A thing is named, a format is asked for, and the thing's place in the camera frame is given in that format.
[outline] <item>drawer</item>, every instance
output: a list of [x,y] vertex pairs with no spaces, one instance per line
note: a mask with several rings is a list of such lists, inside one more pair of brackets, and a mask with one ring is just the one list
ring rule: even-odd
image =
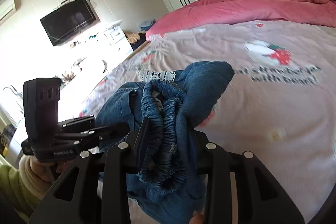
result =
[[125,34],[120,26],[116,27],[114,30],[111,30],[110,36],[112,37],[113,41],[117,43],[121,39],[125,37]]
[[114,47],[115,47],[115,51],[119,55],[122,55],[121,58],[123,58],[123,61],[130,54],[130,52],[133,52],[133,49],[132,49],[130,43],[128,42],[127,38],[121,39],[120,41],[115,43]]

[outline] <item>wall-mounted tv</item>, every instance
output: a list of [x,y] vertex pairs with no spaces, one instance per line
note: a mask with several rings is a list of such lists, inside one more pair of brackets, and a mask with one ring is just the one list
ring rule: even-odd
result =
[[41,23],[51,43],[56,46],[66,42],[95,20],[88,2],[75,0],[46,15]]

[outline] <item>bed sheet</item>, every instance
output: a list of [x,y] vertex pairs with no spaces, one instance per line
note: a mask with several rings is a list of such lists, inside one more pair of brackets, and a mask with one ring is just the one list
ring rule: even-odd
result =
[[122,84],[140,81],[139,69],[177,70],[196,61],[226,61],[235,70],[197,130],[227,151],[254,152],[307,223],[336,182],[335,29],[251,21],[152,36],[96,87],[81,115],[97,115]]

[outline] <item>denim fabric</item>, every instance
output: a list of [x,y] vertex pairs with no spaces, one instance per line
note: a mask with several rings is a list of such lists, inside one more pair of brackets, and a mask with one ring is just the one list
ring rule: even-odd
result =
[[[96,118],[97,126],[126,122],[131,130],[140,128],[143,117],[150,118],[144,165],[138,175],[127,175],[127,191],[163,224],[188,223],[193,211],[202,208],[206,188],[204,177],[196,174],[197,152],[188,129],[211,113],[234,75],[226,62],[197,62],[175,73],[174,82],[126,83]],[[153,91],[163,97],[162,110]],[[100,149],[106,151],[117,142],[101,143]]]

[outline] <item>finger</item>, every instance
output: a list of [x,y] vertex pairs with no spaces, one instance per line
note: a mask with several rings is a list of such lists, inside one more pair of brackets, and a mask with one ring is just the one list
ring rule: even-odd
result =
[[189,221],[189,224],[203,224],[203,219],[194,216],[194,217],[191,218],[191,220]]
[[40,165],[40,163],[36,160],[35,157],[30,158],[30,168],[41,180],[45,182],[50,182],[48,174],[44,166]]
[[194,211],[193,212],[193,216],[197,217],[197,218],[201,218],[201,219],[203,218],[203,215],[200,212],[198,212],[198,211]]
[[66,169],[68,169],[69,165],[72,163],[72,160],[67,160],[67,161],[61,161],[58,163],[56,172],[61,174],[63,173]]
[[54,162],[39,162],[35,156],[30,157],[30,159],[34,162],[34,164],[42,165],[42,166],[53,166]]

